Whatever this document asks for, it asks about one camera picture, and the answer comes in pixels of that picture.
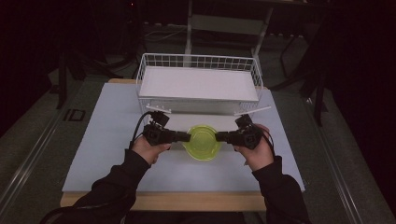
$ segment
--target yellow bowl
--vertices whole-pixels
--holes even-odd
[[[198,161],[213,160],[220,150],[221,143],[216,141],[216,130],[208,125],[196,125],[189,129],[190,142],[183,143],[183,147]]]

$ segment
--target hand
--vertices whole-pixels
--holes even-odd
[[[145,136],[140,136],[134,142],[132,150],[139,154],[145,161],[151,165],[157,162],[160,153],[167,150],[171,144],[162,144],[158,146],[151,146]]]
[[[257,127],[265,130],[265,136],[268,138],[269,129],[263,125],[255,124]],[[253,149],[247,147],[233,146],[236,151],[239,151],[247,160],[247,165],[252,171],[260,170],[262,167],[267,166],[274,162],[274,156],[268,143],[262,138],[260,143]]]

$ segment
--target metal leg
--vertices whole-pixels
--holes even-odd
[[[192,32],[192,27],[191,27],[191,16],[192,16],[192,0],[189,0],[189,16],[187,18],[187,43],[186,43],[186,49],[184,51],[184,54],[186,55],[191,55],[191,32]],[[183,66],[184,67],[190,67],[191,66],[191,56],[185,56],[183,59]]]
[[[288,73],[286,72],[286,68],[285,68],[285,64],[283,63],[283,54],[285,54],[286,50],[288,50],[288,48],[290,47],[290,45],[293,43],[293,41],[297,38],[297,35],[295,35],[288,43],[288,45],[282,50],[282,52],[280,53],[280,67],[282,68],[282,72],[283,72],[283,76],[285,77],[289,77]]]
[[[262,74],[262,66],[260,65],[259,53],[260,53],[260,49],[262,48],[262,41],[265,38],[265,34],[267,32],[268,24],[270,23],[270,19],[273,11],[274,9],[272,7],[268,8],[267,15],[265,16],[265,21],[262,24],[262,29],[260,31],[256,47],[252,50],[252,56],[256,60],[261,74]]]

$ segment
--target black jacket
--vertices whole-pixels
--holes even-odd
[[[134,205],[137,185],[149,167],[137,153],[125,150],[123,164],[95,181],[92,190],[74,204],[77,209],[63,213],[54,223],[120,223]],[[281,157],[253,175],[265,198],[268,223],[310,223],[298,183],[282,174]]]

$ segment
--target person's left hand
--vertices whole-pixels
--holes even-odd
[[[157,162],[160,153],[167,150],[171,144],[162,144],[158,146],[151,146],[146,140],[145,136],[140,136],[134,142],[132,150],[139,154],[149,165]]]

